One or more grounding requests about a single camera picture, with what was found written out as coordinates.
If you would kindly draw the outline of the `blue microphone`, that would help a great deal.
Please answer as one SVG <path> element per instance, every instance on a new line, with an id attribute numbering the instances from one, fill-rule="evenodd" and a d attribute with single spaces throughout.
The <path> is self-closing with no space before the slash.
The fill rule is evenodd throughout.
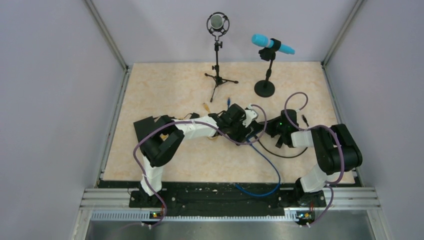
<path id="1" fill-rule="evenodd" d="M 269 98 L 275 93 L 275 85 L 270 82 L 270 78 L 276 53 L 281 52 L 287 55 L 294 55 L 296 51 L 292 47 L 282 44 L 280 40 L 268 38 L 263 34 L 254 34 L 251 37 L 251 42 L 258 47 L 262 47 L 262 49 L 258 51 L 258 54 L 262 60 L 269 62 L 269 67 L 265 73 L 265 79 L 259 80 L 254 85 L 254 92 L 262 98 Z"/>

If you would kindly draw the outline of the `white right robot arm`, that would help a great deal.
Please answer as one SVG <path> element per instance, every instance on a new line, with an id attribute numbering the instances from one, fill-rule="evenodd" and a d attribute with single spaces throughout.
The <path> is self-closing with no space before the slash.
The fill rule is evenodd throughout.
<path id="1" fill-rule="evenodd" d="M 363 163 L 363 155 L 347 126 L 343 123 L 313 127 L 299 131 L 297 113 L 293 109 L 282 110 L 281 115 L 267 122 L 256 123 L 254 130 L 265 129 L 276 137 L 277 148 L 313 148 L 317 163 L 305 176 L 295 182 L 292 199 L 299 206 L 307 206 L 319 198 L 324 186 L 334 174 L 349 172 Z"/>

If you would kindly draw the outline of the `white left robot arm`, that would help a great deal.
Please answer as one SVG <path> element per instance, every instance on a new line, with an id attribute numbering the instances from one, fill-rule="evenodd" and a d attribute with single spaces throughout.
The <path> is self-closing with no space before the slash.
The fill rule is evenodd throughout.
<path id="1" fill-rule="evenodd" d="M 244 143 L 253 131 L 258 113 L 251 107 L 232 104 L 219 113 L 192 114 L 189 119 L 169 115 L 146 117 L 133 127 L 142 153 L 141 200 L 149 207 L 160 202 L 163 167 L 168 164 L 184 140 L 226 136 L 236 144 Z"/>

